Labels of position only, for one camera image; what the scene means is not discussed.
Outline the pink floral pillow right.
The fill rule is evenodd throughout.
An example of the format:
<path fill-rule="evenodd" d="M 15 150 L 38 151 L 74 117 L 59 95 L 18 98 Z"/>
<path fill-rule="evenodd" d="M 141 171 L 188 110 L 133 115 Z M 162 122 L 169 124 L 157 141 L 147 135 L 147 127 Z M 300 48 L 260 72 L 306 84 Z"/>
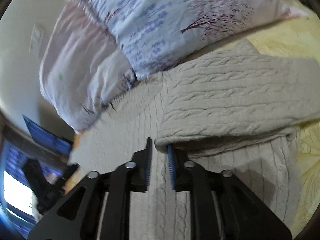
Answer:
<path fill-rule="evenodd" d="M 282 0 L 80 0 L 116 38 L 137 79 L 231 35 L 304 12 Z"/>

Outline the beige cable-knit sweater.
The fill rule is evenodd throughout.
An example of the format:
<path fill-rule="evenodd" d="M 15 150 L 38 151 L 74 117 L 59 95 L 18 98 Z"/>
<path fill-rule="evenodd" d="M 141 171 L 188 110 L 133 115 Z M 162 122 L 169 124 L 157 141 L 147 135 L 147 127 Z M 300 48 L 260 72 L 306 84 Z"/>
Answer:
<path fill-rule="evenodd" d="M 110 172 L 154 141 L 150 187 L 131 196 L 131 239 L 189 239 L 189 194 L 174 193 L 167 144 L 204 168 L 233 171 L 286 225 L 300 199 L 296 136 L 319 117 L 303 110 L 301 57 L 260 54 L 248 41 L 150 76 L 113 99 L 80 137 L 81 172 Z"/>

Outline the blue window curtain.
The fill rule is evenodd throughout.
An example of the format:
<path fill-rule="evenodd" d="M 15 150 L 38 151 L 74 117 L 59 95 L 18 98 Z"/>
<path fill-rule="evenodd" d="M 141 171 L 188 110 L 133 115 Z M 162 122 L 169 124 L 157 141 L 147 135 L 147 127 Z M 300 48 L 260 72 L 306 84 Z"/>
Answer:
<path fill-rule="evenodd" d="M 50 133 L 23 116 L 29 132 L 23 135 L 5 124 L 1 146 L 1 208 L 10 226 L 21 239 L 27 239 L 36 224 L 32 213 L 33 192 L 22 171 L 28 159 L 37 159 L 44 176 L 60 176 L 73 148 L 73 140 Z"/>

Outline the white wall switch plate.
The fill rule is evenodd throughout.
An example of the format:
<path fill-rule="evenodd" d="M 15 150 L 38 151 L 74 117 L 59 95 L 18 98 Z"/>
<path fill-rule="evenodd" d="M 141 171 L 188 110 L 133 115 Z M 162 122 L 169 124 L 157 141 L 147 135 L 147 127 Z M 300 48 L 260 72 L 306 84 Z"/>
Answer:
<path fill-rule="evenodd" d="M 38 58 L 41 55 L 42 42 L 45 34 L 46 31 L 43 27 L 38 24 L 34 24 L 29 42 L 29 52 Z"/>

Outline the pink floral pillow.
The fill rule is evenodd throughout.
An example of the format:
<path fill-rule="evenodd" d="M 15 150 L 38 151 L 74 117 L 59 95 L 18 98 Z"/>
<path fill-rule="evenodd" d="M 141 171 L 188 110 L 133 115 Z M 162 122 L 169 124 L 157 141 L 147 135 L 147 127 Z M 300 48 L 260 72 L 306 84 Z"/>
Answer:
<path fill-rule="evenodd" d="M 137 79 L 231 35 L 304 12 L 282 0 L 80 0 L 116 38 Z"/>
<path fill-rule="evenodd" d="M 89 129 L 113 98 L 137 82 L 114 36 L 82 0 L 65 0 L 39 80 L 42 96 L 77 134 Z"/>

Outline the yellow patterned bed sheet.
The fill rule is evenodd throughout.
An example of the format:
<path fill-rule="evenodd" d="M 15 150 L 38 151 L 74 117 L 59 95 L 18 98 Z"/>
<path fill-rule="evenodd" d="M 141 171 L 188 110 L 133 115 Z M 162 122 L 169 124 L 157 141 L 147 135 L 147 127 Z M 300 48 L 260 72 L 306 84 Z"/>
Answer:
<path fill-rule="evenodd" d="M 319 105 L 319 18 L 299 0 L 282 1 L 306 15 L 256 31 L 248 39 L 262 54 L 309 60 L 293 70 L 302 88 L 299 95 L 307 100 L 301 108 L 310 110 L 312 104 Z M 291 232 L 296 239 L 305 239 L 319 206 L 319 117 L 299 127 L 297 164 L 302 190 Z"/>

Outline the pink floral pillow left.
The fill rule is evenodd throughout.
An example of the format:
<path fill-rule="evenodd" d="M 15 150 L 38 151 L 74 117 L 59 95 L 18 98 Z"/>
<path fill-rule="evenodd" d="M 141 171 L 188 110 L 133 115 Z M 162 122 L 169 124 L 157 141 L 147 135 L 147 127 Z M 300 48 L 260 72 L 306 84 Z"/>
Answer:
<path fill-rule="evenodd" d="M 65 0 L 39 80 L 42 96 L 77 134 L 89 129 L 113 98 L 137 82 L 114 36 L 82 0 Z"/>

